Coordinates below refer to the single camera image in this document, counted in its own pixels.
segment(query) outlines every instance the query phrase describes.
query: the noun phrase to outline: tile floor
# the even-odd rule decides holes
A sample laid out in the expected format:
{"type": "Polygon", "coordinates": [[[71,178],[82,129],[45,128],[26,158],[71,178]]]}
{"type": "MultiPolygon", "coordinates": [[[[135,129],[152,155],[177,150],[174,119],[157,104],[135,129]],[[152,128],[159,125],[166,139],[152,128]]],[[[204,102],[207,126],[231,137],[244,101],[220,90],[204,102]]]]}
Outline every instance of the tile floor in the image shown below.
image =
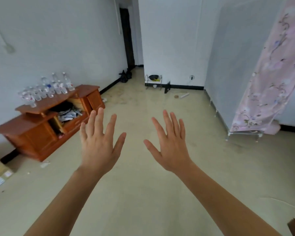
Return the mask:
{"type": "MultiPolygon", "coordinates": [[[[265,135],[259,143],[237,135],[226,142],[225,129],[203,91],[175,99],[174,92],[187,91],[145,90],[143,70],[133,72],[128,83],[103,94],[108,99],[105,123],[117,113],[115,136],[126,131],[127,139],[71,235],[222,235],[196,198],[155,162],[142,142],[147,138],[158,145],[150,118],[163,124],[163,109],[184,119],[190,156],[209,176],[281,234],[291,235],[286,224],[295,217],[295,133],[265,135]]],[[[18,170],[0,186],[0,236],[26,232],[78,167],[80,149],[75,134],[47,159],[45,168],[24,157],[10,163],[18,170]]]]}

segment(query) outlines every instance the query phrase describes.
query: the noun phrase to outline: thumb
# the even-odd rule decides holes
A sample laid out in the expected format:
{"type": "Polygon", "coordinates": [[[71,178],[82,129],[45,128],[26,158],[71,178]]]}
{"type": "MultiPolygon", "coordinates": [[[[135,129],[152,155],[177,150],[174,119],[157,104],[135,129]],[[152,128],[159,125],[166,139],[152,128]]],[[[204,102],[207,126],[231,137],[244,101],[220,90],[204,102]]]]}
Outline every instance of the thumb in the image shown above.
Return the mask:
{"type": "Polygon", "coordinates": [[[125,139],[126,139],[126,133],[123,132],[119,137],[118,137],[118,140],[114,146],[114,149],[113,149],[113,155],[117,158],[120,157],[120,154],[121,154],[121,150],[122,150],[122,147],[125,143],[125,139]]]}
{"type": "Polygon", "coordinates": [[[161,153],[157,150],[157,148],[147,139],[143,141],[147,149],[150,151],[154,159],[159,162],[160,158],[162,157],[161,153]]]}

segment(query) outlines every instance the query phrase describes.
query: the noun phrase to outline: brown furniture corner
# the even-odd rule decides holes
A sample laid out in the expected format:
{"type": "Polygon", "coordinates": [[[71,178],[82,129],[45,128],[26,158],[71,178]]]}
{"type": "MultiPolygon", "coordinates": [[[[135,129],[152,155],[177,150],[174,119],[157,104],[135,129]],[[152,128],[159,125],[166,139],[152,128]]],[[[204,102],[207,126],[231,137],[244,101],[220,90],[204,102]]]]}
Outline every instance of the brown furniture corner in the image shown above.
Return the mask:
{"type": "Polygon", "coordinates": [[[44,98],[32,108],[22,105],[15,110],[21,115],[0,125],[0,134],[22,154],[38,161],[45,160],[78,130],[82,122],[87,123],[90,112],[105,108],[98,86],[80,85],[68,94],[56,94],[44,98]],[[82,110],[82,116],[61,123],[58,113],[50,108],[69,101],[82,110]]]}

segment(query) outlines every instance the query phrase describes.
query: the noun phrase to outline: person's left hand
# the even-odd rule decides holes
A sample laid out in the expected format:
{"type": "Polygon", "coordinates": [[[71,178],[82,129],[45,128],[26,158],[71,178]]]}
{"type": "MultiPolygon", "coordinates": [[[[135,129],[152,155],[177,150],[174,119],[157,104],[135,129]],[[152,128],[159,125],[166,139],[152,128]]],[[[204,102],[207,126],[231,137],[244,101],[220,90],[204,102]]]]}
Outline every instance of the person's left hand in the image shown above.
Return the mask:
{"type": "Polygon", "coordinates": [[[82,163],[79,168],[99,177],[109,172],[116,164],[126,139],[126,133],[124,132],[113,146],[117,115],[113,114],[111,116],[105,134],[103,133],[103,118],[103,108],[98,109],[98,115],[93,110],[88,124],[81,123],[80,127],[82,163]]]}

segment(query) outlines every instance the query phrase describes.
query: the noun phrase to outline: pink floral curtain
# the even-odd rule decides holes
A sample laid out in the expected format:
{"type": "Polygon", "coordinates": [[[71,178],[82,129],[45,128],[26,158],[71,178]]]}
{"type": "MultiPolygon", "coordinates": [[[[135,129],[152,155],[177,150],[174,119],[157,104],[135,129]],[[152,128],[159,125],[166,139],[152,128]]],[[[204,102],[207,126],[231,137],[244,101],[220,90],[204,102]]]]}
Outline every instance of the pink floral curtain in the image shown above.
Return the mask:
{"type": "Polygon", "coordinates": [[[294,89],[295,0],[287,0],[262,50],[230,131],[265,131],[294,89]]]}

